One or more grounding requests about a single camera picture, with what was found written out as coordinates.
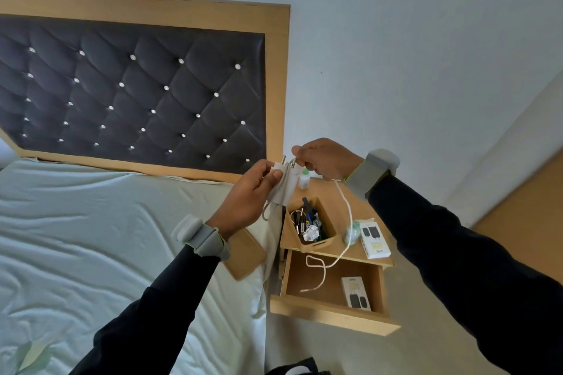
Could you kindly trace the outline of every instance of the person's left hand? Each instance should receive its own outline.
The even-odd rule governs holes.
[[[268,160],[254,164],[231,188],[231,191],[211,218],[206,222],[218,228],[225,240],[237,231],[256,222],[271,190],[281,181],[280,170],[270,171],[274,165]]]

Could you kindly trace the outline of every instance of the nightstand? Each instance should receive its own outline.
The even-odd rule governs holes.
[[[356,198],[344,184],[340,186],[350,203],[353,218],[375,218],[389,243],[390,233],[369,203]],[[342,235],[350,223],[346,203],[333,181],[316,178],[311,178],[308,190],[296,188],[291,202],[301,201],[303,197],[317,198],[322,203],[328,217],[323,222],[330,222],[338,234],[329,245],[309,251],[311,255],[324,257],[325,264],[329,265],[346,247],[342,241]],[[317,286],[323,278],[323,270],[307,267],[307,254],[300,252],[299,248],[299,237],[289,214],[286,214],[280,240],[281,291],[279,295],[270,297],[272,313],[383,336],[400,328],[390,318],[384,285],[383,270],[393,266],[392,257],[367,259],[358,239],[334,267],[327,269],[327,278],[319,289],[300,292],[301,289]],[[346,303],[341,278],[359,276],[364,282],[372,311],[349,308]]]

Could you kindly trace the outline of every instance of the open drawer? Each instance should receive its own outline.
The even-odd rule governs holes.
[[[389,335],[400,328],[387,311],[383,268],[378,265],[341,259],[327,269],[324,284],[315,291],[300,292],[317,286],[322,268],[307,267],[305,253],[289,250],[285,259],[280,295],[270,297],[270,311],[376,335]],[[326,265],[335,258],[321,257]],[[350,308],[342,290],[343,277],[362,277],[372,311]]]

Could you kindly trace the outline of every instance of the black sleeve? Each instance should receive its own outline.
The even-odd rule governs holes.
[[[369,196],[426,286],[510,373],[563,373],[563,287],[393,176]],[[530,232],[533,246],[533,232]]]
[[[218,263],[185,246],[140,300],[95,334],[70,374],[170,373]]]

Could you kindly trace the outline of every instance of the wooden headboard frame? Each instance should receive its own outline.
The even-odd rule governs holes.
[[[217,0],[0,0],[0,14],[264,33],[266,154],[269,160],[281,160],[290,6]],[[30,151],[18,147],[1,129],[0,137],[20,157],[196,180],[233,183],[240,177],[235,173]]]

